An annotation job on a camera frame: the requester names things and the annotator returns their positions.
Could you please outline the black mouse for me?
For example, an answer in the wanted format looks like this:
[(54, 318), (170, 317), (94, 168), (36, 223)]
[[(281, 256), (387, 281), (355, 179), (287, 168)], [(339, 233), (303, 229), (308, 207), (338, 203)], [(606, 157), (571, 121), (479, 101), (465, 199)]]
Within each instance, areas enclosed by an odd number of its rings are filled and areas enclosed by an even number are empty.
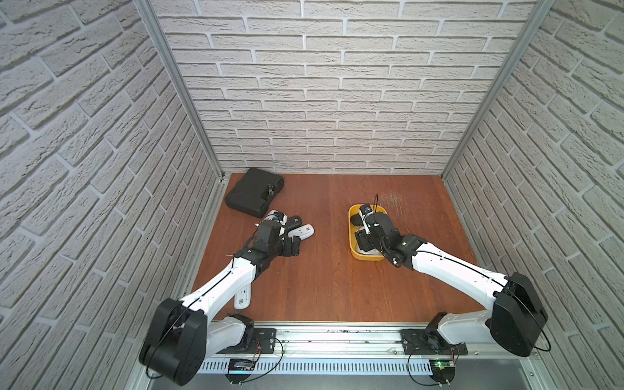
[(362, 227), (363, 222), (362, 222), (362, 217), (358, 214), (354, 214), (350, 216), (350, 222), (352, 225), (356, 226), (356, 227)]

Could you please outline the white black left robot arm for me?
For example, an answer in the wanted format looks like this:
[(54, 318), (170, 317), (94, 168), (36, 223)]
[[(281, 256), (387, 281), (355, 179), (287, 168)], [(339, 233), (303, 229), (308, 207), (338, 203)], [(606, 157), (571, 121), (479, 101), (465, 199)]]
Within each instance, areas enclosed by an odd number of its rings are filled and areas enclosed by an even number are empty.
[(295, 234), (299, 227), (298, 215), (271, 214), (217, 276), (185, 297), (163, 300), (139, 353), (146, 376), (151, 380), (164, 377), (183, 386), (207, 357), (227, 349), (260, 353), (263, 346), (254, 335), (251, 318), (234, 314), (215, 321), (215, 316), (249, 289), (275, 258), (299, 254), (302, 238)]

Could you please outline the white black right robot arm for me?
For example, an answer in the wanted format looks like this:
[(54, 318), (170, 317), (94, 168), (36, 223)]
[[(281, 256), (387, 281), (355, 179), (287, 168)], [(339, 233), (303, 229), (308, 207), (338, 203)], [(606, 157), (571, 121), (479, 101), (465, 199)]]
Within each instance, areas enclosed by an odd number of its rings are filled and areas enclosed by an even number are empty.
[(511, 276), (489, 271), (446, 253), (422, 237), (402, 235), (387, 214), (367, 204), (350, 222), (359, 250), (376, 250), (393, 266), (438, 279), (483, 307), (460, 315), (440, 312), (425, 331), (430, 348), (496, 343), (519, 357), (528, 357), (536, 350), (548, 315), (527, 276), (517, 271)]

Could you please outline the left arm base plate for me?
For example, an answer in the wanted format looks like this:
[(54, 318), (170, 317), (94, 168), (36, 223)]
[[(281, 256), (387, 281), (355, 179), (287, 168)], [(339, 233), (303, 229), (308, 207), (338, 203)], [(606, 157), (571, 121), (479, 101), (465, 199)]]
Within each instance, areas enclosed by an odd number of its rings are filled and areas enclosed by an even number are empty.
[(245, 333), (242, 341), (219, 351), (219, 354), (274, 354), (276, 347), (275, 328), (254, 328)]

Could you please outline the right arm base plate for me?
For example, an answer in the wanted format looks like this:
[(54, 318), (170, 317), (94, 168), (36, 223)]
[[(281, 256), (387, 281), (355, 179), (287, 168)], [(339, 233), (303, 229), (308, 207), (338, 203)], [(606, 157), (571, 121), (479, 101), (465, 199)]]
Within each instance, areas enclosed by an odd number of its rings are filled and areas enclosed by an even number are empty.
[(434, 354), (434, 355), (468, 355), (465, 343), (450, 344), (445, 341), (437, 331), (425, 329), (402, 329), (400, 331), (401, 345), (405, 355), (410, 354)]

